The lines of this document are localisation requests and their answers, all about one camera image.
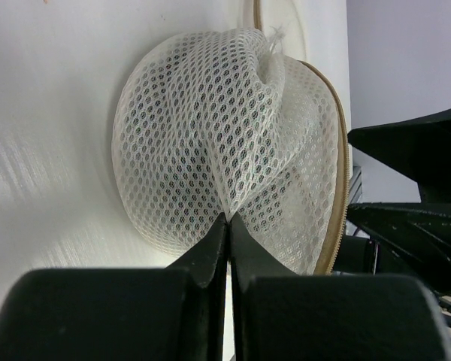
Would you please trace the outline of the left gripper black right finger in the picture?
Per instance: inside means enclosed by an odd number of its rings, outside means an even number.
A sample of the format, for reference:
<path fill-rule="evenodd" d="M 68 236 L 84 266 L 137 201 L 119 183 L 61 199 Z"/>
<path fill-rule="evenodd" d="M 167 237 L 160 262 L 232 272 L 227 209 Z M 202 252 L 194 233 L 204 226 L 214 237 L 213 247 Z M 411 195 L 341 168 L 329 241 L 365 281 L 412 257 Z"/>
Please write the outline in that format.
<path fill-rule="evenodd" d="M 239 360 L 451 360 L 439 305 L 415 278 L 297 275 L 239 216 L 229 256 Z"/>

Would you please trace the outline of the beige trimmed mesh laundry bag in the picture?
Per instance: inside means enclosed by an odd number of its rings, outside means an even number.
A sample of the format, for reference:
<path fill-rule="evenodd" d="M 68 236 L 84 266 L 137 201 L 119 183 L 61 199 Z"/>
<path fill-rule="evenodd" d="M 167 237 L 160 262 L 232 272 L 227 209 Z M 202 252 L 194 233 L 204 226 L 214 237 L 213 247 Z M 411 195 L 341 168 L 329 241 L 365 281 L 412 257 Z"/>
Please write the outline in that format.
<path fill-rule="evenodd" d="M 255 1 L 249 28 L 175 35 L 123 88 L 111 156 L 144 240 L 184 255 L 239 217 L 299 275 L 333 269 L 349 195 L 344 110 L 307 60 L 296 1 Z"/>

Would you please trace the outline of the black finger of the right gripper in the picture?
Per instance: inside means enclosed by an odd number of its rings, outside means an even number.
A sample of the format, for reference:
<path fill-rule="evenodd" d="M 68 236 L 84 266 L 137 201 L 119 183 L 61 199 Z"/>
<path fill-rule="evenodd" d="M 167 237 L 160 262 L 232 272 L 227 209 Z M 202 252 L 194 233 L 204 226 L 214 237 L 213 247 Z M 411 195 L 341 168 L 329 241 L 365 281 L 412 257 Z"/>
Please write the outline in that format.
<path fill-rule="evenodd" d="M 418 185 L 422 202 L 451 203 L 451 108 L 353 129 L 349 143 Z"/>
<path fill-rule="evenodd" d="M 436 293 L 451 294 L 451 203 L 351 204 L 347 219 Z"/>

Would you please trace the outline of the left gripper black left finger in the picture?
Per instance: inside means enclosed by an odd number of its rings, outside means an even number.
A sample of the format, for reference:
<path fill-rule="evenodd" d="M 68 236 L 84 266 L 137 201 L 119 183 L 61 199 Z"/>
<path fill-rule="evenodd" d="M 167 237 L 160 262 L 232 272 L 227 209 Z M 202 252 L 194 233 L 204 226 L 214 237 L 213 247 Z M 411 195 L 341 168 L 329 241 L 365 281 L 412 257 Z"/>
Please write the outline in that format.
<path fill-rule="evenodd" d="M 219 360 L 227 222 L 165 268 L 43 268 L 0 309 L 0 360 Z"/>

